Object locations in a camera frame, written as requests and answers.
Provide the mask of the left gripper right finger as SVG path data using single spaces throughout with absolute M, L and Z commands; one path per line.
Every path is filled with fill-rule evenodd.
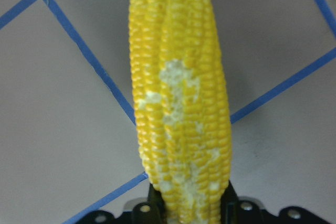
M 228 187 L 221 196 L 221 224 L 236 224 L 238 223 L 237 211 L 238 196 L 234 187 L 229 181 Z

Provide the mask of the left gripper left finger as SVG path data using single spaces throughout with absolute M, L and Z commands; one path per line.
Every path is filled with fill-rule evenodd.
M 151 207 L 149 211 L 150 223 L 167 223 L 164 200 L 161 193 L 152 184 L 149 185 L 147 202 Z

